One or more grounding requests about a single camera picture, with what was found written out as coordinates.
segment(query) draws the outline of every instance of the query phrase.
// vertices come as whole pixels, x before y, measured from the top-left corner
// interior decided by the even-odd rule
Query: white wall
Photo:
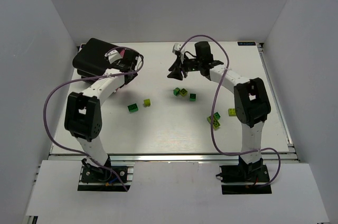
[[[221,41],[265,41],[286,0],[52,0],[76,44],[183,41],[210,34]]]
[[[37,166],[51,145],[43,103],[54,86],[70,78],[75,53],[50,0],[0,0],[1,223],[23,219]],[[55,105],[60,98],[52,100],[50,114],[61,110]],[[52,128],[57,114],[50,119]]]
[[[338,0],[288,0],[265,48],[297,153],[338,223]]]

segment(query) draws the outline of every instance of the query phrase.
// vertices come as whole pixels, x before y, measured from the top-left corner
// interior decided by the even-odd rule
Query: white arm segment
[[[107,69],[105,74],[115,74],[121,73],[117,69]],[[96,96],[100,100],[100,105],[105,102],[105,100],[119,87],[125,83],[125,77],[115,76],[112,78],[104,78],[102,80],[96,81],[89,88],[82,91],[84,96],[93,97]],[[102,146],[100,136],[93,138],[91,142],[88,142],[83,138],[76,138],[77,141],[81,144],[83,151],[89,154],[94,160],[96,160],[101,165],[104,165],[108,159],[108,154]],[[87,160],[92,166],[97,166],[91,160]]]
[[[104,75],[107,74],[116,74],[121,73],[117,69],[107,69]],[[105,100],[119,87],[121,87],[125,83],[125,77],[115,76],[112,78],[104,78],[96,81],[89,88],[82,91],[84,96],[93,97],[96,96],[100,100],[100,104],[105,102]]]
[[[225,71],[226,67],[224,65],[216,66],[210,69],[210,79],[213,82],[220,83],[222,75]],[[239,83],[246,83],[250,80],[246,77],[239,75],[238,73],[228,69],[226,77],[222,82],[222,86],[228,89],[230,92],[233,93],[233,88]]]
[[[260,144],[262,140],[262,130],[264,122],[259,122],[250,128],[246,124],[242,124],[242,150],[241,152],[260,149]],[[260,152],[253,152],[251,154],[241,155],[243,161],[246,164],[258,162],[262,158]]]
[[[216,66],[210,69],[210,79],[216,83],[219,83],[222,75],[225,71],[224,65]],[[222,82],[222,86],[233,93],[233,88],[239,83],[246,83],[250,81],[248,78],[243,77],[236,72],[228,69],[227,74]],[[247,124],[242,124],[242,149],[241,152],[260,149],[262,139],[262,129],[264,122],[259,122],[250,128]],[[261,159],[262,155],[260,152],[254,152],[251,154],[241,155],[241,158],[245,163],[255,163]]]
[[[93,138],[91,142],[88,142],[84,138],[76,138],[80,143],[84,152],[90,155],[95,161],[104,165],[108,159],[108,155],[102,146],[102,142],[100,136]],[[90,159],[87,159],[87,163],[92,166],[97,167],[95,163],[93,163]]]

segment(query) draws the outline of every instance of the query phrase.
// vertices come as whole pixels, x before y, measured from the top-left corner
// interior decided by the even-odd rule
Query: label
[[[237,42],[238,46],[256,46],[255,42]]]

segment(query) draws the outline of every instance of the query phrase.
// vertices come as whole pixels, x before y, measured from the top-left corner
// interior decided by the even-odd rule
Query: yellow cube
[[[236,117],[236,109],[228,109],[229,117]]]
[[[185,90],[185,88],[182,88],[181,91],[180,91],[180,95],[181,96],[186,96],[186,94],[188,94],[188,91]]]
[[[145,99],[143,100],[143,102],[144,102],[144,106],[146,107],[150,106],[150,99]]]

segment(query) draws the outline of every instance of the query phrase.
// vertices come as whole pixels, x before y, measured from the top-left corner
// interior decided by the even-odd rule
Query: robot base
[[[268,169],[263,165],[260,169],[251,172],[249,175],[244,172],[240,165],[220,166],[222,194],[271,194],[271,186],[260,187],[262,183],[270,181]]]
[[[117,174],[119,174],[123,183],[127,183],[128,168],[127,166],[112,166],[111,167]],[[111,178],[101,180],[97,174],[93,172],[89,167],[83,166],[80,183],[78,185],[78,191],[125,191],[118,180],[112,184],[106,186],[106,183],[115,178],[112,175]]]

